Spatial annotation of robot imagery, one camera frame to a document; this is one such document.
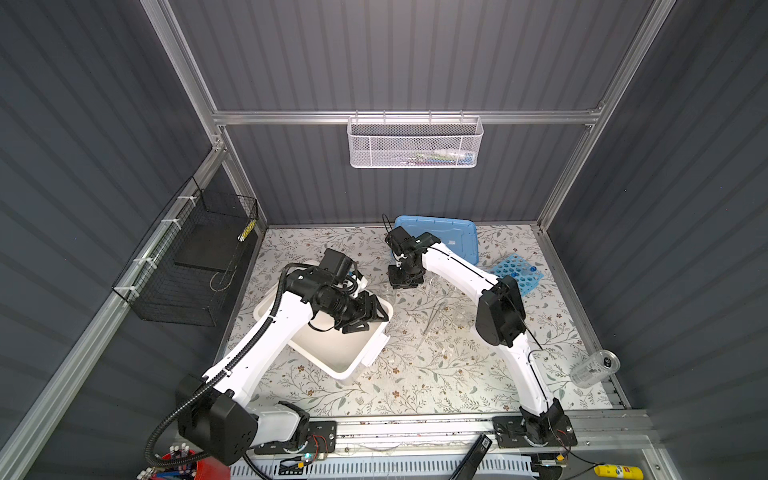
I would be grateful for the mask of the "blue test tube rack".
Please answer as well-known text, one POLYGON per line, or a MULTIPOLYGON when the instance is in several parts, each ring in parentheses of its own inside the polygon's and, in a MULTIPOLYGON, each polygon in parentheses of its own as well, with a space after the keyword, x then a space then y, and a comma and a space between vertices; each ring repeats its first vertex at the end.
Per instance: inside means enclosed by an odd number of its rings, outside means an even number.
POLYGON ((526 296, 535 290, 544 273, 518 254, 512 254, 490 268, 490 272, 498 277, 511 276, 518 284, 520 294, 526 296))

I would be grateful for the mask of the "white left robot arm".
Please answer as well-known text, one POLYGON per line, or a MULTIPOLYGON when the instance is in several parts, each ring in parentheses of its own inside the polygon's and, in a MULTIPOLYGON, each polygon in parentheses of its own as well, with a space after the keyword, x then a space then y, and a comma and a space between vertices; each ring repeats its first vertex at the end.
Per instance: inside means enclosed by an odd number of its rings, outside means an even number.
POLYGON ((286 264, 271 309, 218 363, 178 385, 175 409, 148 437, 147 463, 160 469, 181 465, 155 452, 171 425, 197 446, 194 462, 213 457, 231 465, 252 448, 272 443, 300 450, 309 435, 307 412, 284 401, 259 413, 247 406, 279 353, 320 313, 330 317, 331 329, 353 334, 389 321, 393 309, 367 290, 355 261, 339 251, 326 250, 317 265, 286 264))

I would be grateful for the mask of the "white plastic storage bin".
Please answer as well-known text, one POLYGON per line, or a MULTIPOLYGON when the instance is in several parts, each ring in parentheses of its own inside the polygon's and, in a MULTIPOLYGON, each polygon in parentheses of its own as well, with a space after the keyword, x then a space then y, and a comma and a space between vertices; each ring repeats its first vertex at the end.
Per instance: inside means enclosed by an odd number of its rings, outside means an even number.
POLYGON ((364 368, 373 364, 389 340, 387 324, 371 323, 370 329, 344 334, 338 330, 312 330, 304 324, 288 337, 284 328, 273 326, 240 362, 249 376, 260 375, 275 364, 277 356, 290 348, 331 378, 348 383, 364 368))

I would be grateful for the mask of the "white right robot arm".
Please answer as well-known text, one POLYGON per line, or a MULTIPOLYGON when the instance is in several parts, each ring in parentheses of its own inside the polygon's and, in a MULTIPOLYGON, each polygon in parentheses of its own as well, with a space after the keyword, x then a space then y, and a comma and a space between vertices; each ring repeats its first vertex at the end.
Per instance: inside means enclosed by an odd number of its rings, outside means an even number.
POLYGON ((417 237, 396 227, 385 236, 395 263, 388 267, 394 289, 420 286, 436 274, 463 292, 477 307, 478 336, 503 359, 519 395, 523 436, 533 446, 571 448, 578 444, 569 417, 548 388, 534 359, 538 345, 525 323, 518 282, 469 263, 429 232, 417 237))

